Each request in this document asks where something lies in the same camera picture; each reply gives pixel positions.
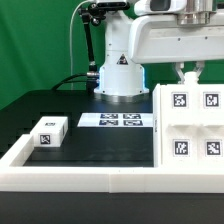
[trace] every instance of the white border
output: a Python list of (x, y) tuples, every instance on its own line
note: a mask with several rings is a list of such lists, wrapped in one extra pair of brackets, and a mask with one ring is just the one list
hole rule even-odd
[(224, 193), (224, 169), (22, 167), (33, 136), (23, 135), (0, 160), (0, 191)]

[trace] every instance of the green backdrop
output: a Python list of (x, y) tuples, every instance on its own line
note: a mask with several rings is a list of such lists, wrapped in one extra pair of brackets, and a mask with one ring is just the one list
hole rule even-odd
[[(70, 75), (69, 25), (79, 2), (0, 0), (0, 109), (27, 91), (50, 89)], [(96, 61), (100, 65), (104, 62), (104, 26), (91, 29)], [(74, 72), (86, 72), (86, 43), (78, 15), (73, 36)], [(158, 82), (176, 82), (171, 64), (145, 67), (146, 85), (151, 89)], [(188, 63), (185, 70), (192, 67)], [(224, 83), (224, 62), (206, 62), (200, 82)]]

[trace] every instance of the black panel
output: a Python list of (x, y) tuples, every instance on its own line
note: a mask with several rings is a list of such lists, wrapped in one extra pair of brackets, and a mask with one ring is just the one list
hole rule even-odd
[(223, 194), (0, 192), (1, 224), (222, 224)]
[(168, 11), (171, 5), (171, 0), (152, 0), (150, 8), (152, 11)]
[(152, 113), (151, 97), (136, 103), (109, 103), (83, 91), (33, 91), (0, 111), (0, 152), (42, 116), (67, 116), (69, 131), (60, 148), (35, 148), (25, 166), (153, 166), (152, 128), (78, 128), (82, 113)]
[(224, 9), (224, 3), (218, 3), (218, 9)]

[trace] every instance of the white block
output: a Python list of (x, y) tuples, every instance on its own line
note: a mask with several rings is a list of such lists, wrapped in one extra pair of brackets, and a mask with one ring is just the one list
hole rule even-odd
[(224, 86), (198, 85), (198, 122), (204, 126), (224, 125)]
[(0, 160), (0, 167), (22, 166), (33, 151), (33, 136), (22, 135)]
[(153, 158), (154, 167), (161, 166), (161, 99), (160, 85), (158, 84), (153, 91)]
[(192, 167), (197, 165), (197, 128), (172, 127), (164, 130), (162, 165), (166, 167)]
[(109, 192), (144, 192), (145, 177), (142, 168), (122, 168), (109, 175)]
[(60, 147), (67, 131), (67, 117), (42, 117), (30, 134), (34, 147)]
[(162, 125), (194, 125), (197, 104), (197, 89), (191, 85), (161, 86)]
[(224, 127), (201, 127), (198, 132), (198, 161), (203, 167), (224, 167)]

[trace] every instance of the cable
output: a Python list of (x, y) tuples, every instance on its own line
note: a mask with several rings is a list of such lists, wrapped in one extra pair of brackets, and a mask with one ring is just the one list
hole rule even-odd
[(72, 30), (73, 30), (73, 24), (74, 24), (74, 18), (75, 18), (75, 14), (77, 13), (78, 9), (85, 3), (88, 3), (88, 2), (94, 2), (94, 0), (87, 0), (87, 1), (83, 1), (81, 2), (76, 8), (75, 10), (73, 11), (73, 14), (72, 14), (72, 18), (71, 18), (71, 21), (70, 21), (70, 31), (69, 31), (69, 48), (70, 48), (70, 66), (71, 66), (71, 76), (74, 74), (73, 72), (73, 35), (72, 35)]
[(63, 84), (67, 84), (67, 83), (77, 83), (77, 82), (83, 82), (83, 83), (86, 83), (86, 81), (82, 81), (82, 80), (78, 80), (78, 81), (66, 81), (66, 82), (61, 82), (57, 85), (55, 85), (51, 90), (57, 90), (61, 85)]
[(74, 78), (78, 78), (78, 77), (86, 77), (86, 74), (76, 74), (76, 75), (72, 75), (72, 76), (69, 76), (65, 79), (63, 79), (61, 82), (59, 82), (58, 84), (56, 84), (55, 86), (53, 86), (51, 88), (51, 90), (57, 90), (58, 87), (60, 87), (61, 85), (63, 85), (64, 83), (69, 83), (68, 81), (71, 80), (71, 79), (74, 79)]

